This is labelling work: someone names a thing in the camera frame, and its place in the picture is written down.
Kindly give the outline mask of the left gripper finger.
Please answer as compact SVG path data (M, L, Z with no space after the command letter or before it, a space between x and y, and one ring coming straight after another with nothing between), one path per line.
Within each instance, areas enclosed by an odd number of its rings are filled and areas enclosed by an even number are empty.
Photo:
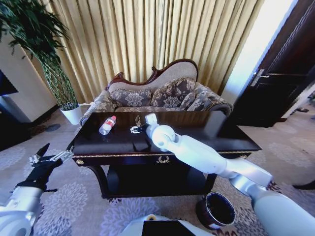
M36 154L32 155L29 158L30 164L34 165L37 164L39 162L41 162L43 160L44 154L46 153L46 151L49 148L50 143L47 143L45 146L43 146L42 148L40 148Z
M62 162L65 162L72 157L73 157L73 152L63 151L63 152L58 153L54 157L51 157L51 161L57 162L57 161L61 160Z

